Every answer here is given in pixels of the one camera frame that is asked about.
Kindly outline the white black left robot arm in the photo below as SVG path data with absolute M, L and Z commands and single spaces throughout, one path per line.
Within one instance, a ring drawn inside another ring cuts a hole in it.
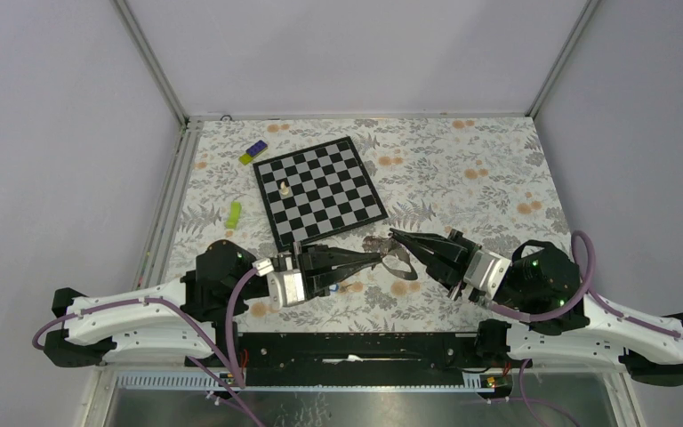
M 230 240 L 197 256 L 181 278 L 138 291 L 90 297 L 55 291 L 54 318 L 32 346 L 57 367 L 88 367 L 119 356 L 211 358 L 236 372 L 244 357 L 235 317 L 247 301 L 268 298 L 277 310 L 331 293 L 333 285 L 382 262 L 378 253 L 295 245 L 257 258 Z

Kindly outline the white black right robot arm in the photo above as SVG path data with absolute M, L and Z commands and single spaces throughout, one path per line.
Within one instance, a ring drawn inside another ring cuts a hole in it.
M 581 266 L 549 241 L 528 240 L 510 256 L 497 254 L 454 230 L 393 230 L 427 274 L 453 300 L 492 311 L 470 354 L 483 365 L 569 360 L 621 371 L 638 383 L 683 385 L 683 312 L 652 316 L 611 302 L 591 285 L 595 252 L 582 232 Z

